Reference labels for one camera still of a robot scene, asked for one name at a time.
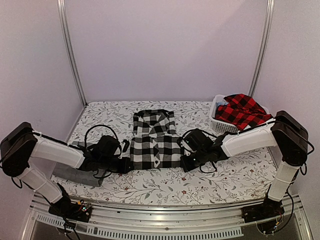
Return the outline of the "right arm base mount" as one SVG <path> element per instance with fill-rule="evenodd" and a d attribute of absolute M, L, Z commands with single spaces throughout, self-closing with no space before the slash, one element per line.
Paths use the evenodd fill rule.
<path fill-rule="evenodd" d="M 262 203 L 241 208 L 241 217 L 245 223 L 251 223 L 283 215 L 285 213 L 282 201 L 265 198 Z"/>

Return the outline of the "black white plaid shirt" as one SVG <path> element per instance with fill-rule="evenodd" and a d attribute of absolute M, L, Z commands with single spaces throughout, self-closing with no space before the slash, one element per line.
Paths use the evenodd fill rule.
<path fill-rule="evenodd" d="M 134 170 L 177 168 L 183 150 L 178 144 L 175 115 L 165 109 L 147 109 L 133 114 L 130 160 Z"/>

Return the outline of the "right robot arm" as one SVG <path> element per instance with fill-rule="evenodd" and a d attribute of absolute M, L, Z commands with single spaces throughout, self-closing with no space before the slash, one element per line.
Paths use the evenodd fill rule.
<path fill-rule="evenodd" d="M 280 110 L 275 117 L 254 127 L 238 132 L 225 132 L 218 136 L 195 128 L 178 140 L 185 151 L 181 166 L 192 171 L 207 162 L 217 163 L 243 153 L 267 148 L 277 166 L 275 177 L 267 191 L 266 200 L 259 206 L 262 218 L 269 218 L 278 210 L 288 187 L 295 181 L 300 167 L 307 159 L 312 145 L 309 134 L 288 112 Z"/>

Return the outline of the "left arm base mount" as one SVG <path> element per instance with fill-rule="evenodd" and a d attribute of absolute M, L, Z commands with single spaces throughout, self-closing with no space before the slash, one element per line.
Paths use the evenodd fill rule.
<path fill-rule="evenodd" d="M 48 212 L 67 220 L 75 220 L 88 223 L 92 215 L 92 205 L 83 199 L 71 201 L 69 197 L 63 196 L 56 203 L 51 203 Z"/>

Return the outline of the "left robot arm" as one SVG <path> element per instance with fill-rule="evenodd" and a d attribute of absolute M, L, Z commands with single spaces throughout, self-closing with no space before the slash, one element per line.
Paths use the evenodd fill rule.
<path fill-rule="evenodd" d="M 88 136 L 86 133 L 82 143 L 68 144 L 22 122 L 0 141 L 0 167 L 5 175 L 18 179 L 55 204 L 63 217 L 70 217 L 75 211 L 74 205 L 65 196 L 64 189 L 36 166 L 40 160 L 92 172 L 95 178 L 99 170 L 112 174 L 127 174 L 133 170 L 130 158 L 124 155 L 129 148 L 127 140 L 120 141 L 115 131 L 102 135 L 97 143 L 89 143 Z"/>

